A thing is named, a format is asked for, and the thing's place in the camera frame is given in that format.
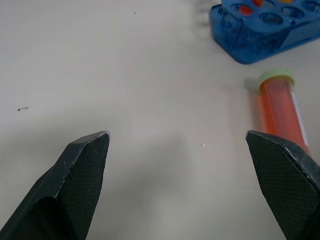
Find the orange tube with green cap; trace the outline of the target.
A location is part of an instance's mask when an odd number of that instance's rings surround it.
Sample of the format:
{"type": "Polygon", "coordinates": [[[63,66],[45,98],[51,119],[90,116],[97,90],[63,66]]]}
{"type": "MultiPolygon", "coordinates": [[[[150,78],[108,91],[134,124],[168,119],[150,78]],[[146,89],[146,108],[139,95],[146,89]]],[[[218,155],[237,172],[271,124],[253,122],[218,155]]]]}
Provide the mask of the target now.
{"type": "Polygon", "coordinates": [[[309,153],[294,86],[294,76],[288,68],[277,67],[261,74],[257,87],[261,128],[264,133],[291,141],[309,153]]]}

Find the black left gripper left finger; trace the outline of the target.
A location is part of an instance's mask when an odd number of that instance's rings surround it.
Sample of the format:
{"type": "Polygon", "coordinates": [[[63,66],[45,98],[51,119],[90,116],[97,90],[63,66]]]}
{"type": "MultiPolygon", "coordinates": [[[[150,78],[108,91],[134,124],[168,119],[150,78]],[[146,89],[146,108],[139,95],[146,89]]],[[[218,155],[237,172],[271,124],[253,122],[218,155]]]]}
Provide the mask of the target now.
{"type": "Polygon", "coordinates": [[[0,240],[86,240],[109,143],[108,131],[70,142],[0,230],[0,240]]]}

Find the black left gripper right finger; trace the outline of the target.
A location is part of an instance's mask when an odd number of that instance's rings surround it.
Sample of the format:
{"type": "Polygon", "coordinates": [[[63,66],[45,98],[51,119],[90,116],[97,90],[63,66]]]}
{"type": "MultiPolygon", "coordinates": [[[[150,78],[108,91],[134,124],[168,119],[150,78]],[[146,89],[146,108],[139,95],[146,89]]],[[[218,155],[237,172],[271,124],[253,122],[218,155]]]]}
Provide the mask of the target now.
{"type": "Polygon", "coordinates": [[[320,165],[296,143],[249,130],[261,192],[286,240],[320,240],[320,165]]]}

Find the blue tube rack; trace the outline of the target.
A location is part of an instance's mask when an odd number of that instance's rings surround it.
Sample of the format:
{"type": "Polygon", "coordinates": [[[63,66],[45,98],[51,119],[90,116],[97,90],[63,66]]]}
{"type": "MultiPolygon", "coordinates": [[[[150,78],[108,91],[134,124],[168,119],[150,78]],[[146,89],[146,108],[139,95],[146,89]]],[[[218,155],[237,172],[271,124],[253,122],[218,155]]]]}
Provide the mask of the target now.
{"type": "Polygon", "coordinates": [[[320,39],[320,0],[221,0],[209,11],[213,39],[234,60],[253,64],[320,39]],[[240,6],[253,10],[242,15],[240,6]]]}

